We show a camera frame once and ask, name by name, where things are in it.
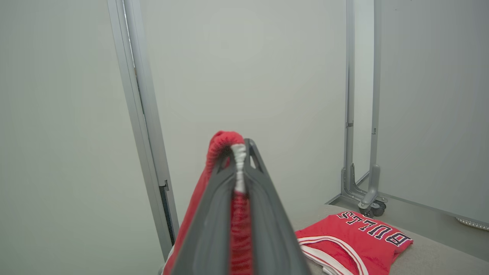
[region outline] basketball jersey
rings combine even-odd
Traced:
[[[413,240],[396,228],[347,211],[296,232],[304,255],[330,275],[388,275]]]

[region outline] white trim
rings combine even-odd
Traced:
[[[307,258],[320,264],[323,267],[328,266],[332,268],[339,275],[354,275],[335,258],[331,257],[329,254],[324,253],[319,249],[311,248],[304,245],[301,245],[301,249]]]
[[[240,143],[233,144],[231,145],[231,150],[233,150],[234,160],[236,162],[236,185],[234,186],[234,190],[240,193],[246,193],[245,178],[243,177],[246,145]]]
[[[353,261],[355,261],[356,266],[358,268],[358,271],[360,275],[368,275],[368,270],[365,264],[363,263],[362,259],[356,253],[356,251],[346,242],[333,237],[333,236],[312,236],[312,237],[304,237],[304,238],[299,238],[297,239],[299,241],[299,245],[304,245],[304,244],[313,244],[313,243],[318,243],[322,241],[330,241],[338,244],[344,251],[352,257]]]
[[[327,267],[327,266],[323,266],[323,272],[326,273],[327,275],[340,275],[336,273],[336,271],[334,271],[332,267]]]

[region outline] red garment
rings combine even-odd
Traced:
[[[347,211],[295,233],[304,255],[338,275],[388,275],[413,240],[396,228]]]
[[[170,275],[178,252],[183,244],[187,231],[192,223],[192,219],[199,206],[200,199],[209,182],[214,164],[221,153],[234,144],[244,144],[243,137],[236,132],[217,132],[211,139],[207,161],[199,182],[195,187],[190,204],[180,226],[173,253],[169,256],[163,275]],[[251,247],[251,219],[249,212],[249,200],[246,194],[235,191],[231,205],[231,264],[230,274],[232,275],[252,275],[252,247]]]

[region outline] red fabric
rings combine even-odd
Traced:
[[[388,275],[392,263],[413,243],[411,238],[393,226],[352,211],[330,215],[295,234],[299,243],[300,238],[314,236],[332,236],[342,240],[358,254],[371,275]],[[351,273],[360,274],[354,259],[338,244],[320,241],[304,245],[325,252]]]
[[[214,164],[221,153],[230,148],[233,144],[244,144],[243,137],[236,132],[217,132],[211,139],[207,152],[207,161],[197,186],[195,187],[192,198],[190,199],[187,212],[180,225],[177,239],[174,245],[174,252],[168,258],[163,275],[170,275],[178,252],[187,235],[192,219],[199,206],[200,199],[209,182]],[[249,215],[249,203],[245,194],[235,192],[231,207],[231,270],[232,275],[252,275],[252,249],[251,249],[251,221]]]

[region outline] metal frame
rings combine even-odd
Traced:
[[[107,3],[141,170],[161,251],[166,258],[179,223],[147,59],[139,0],[123,1],[107,0]]]
[[[351,43],[354,41],[354,29],[353,27],[348,27],[349,25],[354,24],[354,19],[353,19],[353,14],[354,14],[354,9],[352,2],[353,0],[347,0],[347,40],[350,39]],[[353,160],[353,147],[351,151],[351,156],[350,159],[347,159],[347,155],[345,154],[345,167],[348,167],[347,164],[351,163],[350,167],[350,178],[347,178],[346,172],[347,169],[343,168],[342,172],[342,187],[350,187],[353,186],[353,190],[356,190],[358,185],[365,180],[365,177],[369,176],[369,191],[366,192],[366,195],[363,197],[363,199],[358,203],[358,207],[361,209],[366,209],[369,206],[373,208],[377,208],[375,203],[373,203],[374,200],[379,200],[382,202],[387,202],[386,198],[392,198],[396,199],[398,201],[402,201],[411,205],[415,206],[420,206],[427,208],[429,210],[438,212],[438,213],[443,213],[448,216],[455,217],[459,222],[466,224],[468,223],[469,226],[473,226],[476,228],[480,229],[485,229],[489,228],[489,223],[481,222],[481,221],[476,221],[473,219],[469,219],[467,217],[448,212],[439,208],[434,208],[431,206],[423,205],[420,203],[416,203],[410,200],[403,199],[401,197],[393,196],[390,194],[385,194],[382,192],[378,191],[378,184],[379,184],[379,176],[380,176],[380,167],[377,164],[377,147],[378,147],[378,117],[379,117],[379,110],[380,110],[380,62],[381,62],[381,32],[382,32],[382,24],[381,24],[381,1],[380,0],[374,0],[374,85],[373,85],[373,108],[372,108],[372,136],[371,136],[371,148],[370,148],[370,171],[367,172],[365,175],[363,175],[356,183],[351,184],[355,181],[355,166],[350,160]],[[348,65],[351,65],[354,63],[349,63],[347,60],[347,77],[354,78],[355,74],[350,73],[354,69],[348,68]],[[353,124],[353,100],[349,100],[349,98],[354,97],[354,86],[350,85],[348,86],[349,80],[347,79],[347,115],[351,114],[351,120],[347,120],[347,123],[351,122]],[[351,198],[349,197],[349,194],[346,192],[343,192],[342,188],[342,196],[348,199],[352,199],[353,201],[357,201],[356,198]]]
[[[341,196],[353,200],[358,203],[361,209],[368,207],[379,208],[379,204],[374,203],[375,200],[387,202],[384,197],[378,195],[378,180],[377,185],[371,184],[372,178],[378,179],[378,165],[375,160],[372,165],[372,156],[370,161],[370,171],[363,175],[362,181],[367,175],[369,177],[369,191],[365,192],[360,189],[355,182],[355,165],[353,163],[353,135],[354,135],[354,116],[355,116],[355,9],[354,0],[346,1],[346,113],[345,113],[345,156],[344,167],[341,170]]]

